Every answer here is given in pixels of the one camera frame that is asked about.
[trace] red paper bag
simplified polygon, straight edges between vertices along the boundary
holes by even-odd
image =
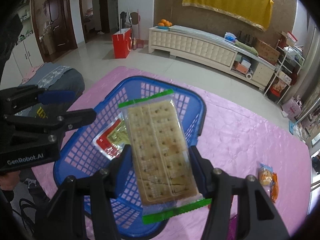
[[[122,29],[112,35],[115,58],[126,58],[131,50],[131,29]]]

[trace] green cloth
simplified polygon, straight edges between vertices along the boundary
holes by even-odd
[[[245,45],[244,43],[242,43],[238,40],[236,40],[235,45],[241,49],[245,49],[246,51],[248,51],[256,56],[259,56],[257,50],[254,47],[250,47],[248,45]]]

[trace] fruit plate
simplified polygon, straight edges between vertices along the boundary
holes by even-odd
[[[158,27],[158,29],[161,29],[161,30],[169,30],[169,27],[167,27],[167,26],[157,26]]]

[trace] paper towel roll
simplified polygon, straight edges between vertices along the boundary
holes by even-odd
[[[245,77],[246,77],[247,79],[252,79],[251,73],[247,73],[247,74],[245,75]]]

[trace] blue plastic basket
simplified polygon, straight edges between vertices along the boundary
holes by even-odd
[[[182,121],[188,146],[196,145],[201,135],[206,106],[202,98],[190,90],[158,81],[134,76],[124,79],[99,103],[94,110],[96,120],[75,132],[61,151],[61,158],[54,164],[53,176],[59,186],[68,175],[83,178],[108,166],[110,160],[92,144],[93,138],[120,113],[118,104],[137,98],[149,97],[167,89],[173,89],[178,113]],[[90,197],[84,197],[84,209],[90,215]],[[144,225],[142,205],[133,168],[129,171],[125,190],[117,199],[111,200],[113,215],[122,238],[151,238],[159,234],[166,222]]]

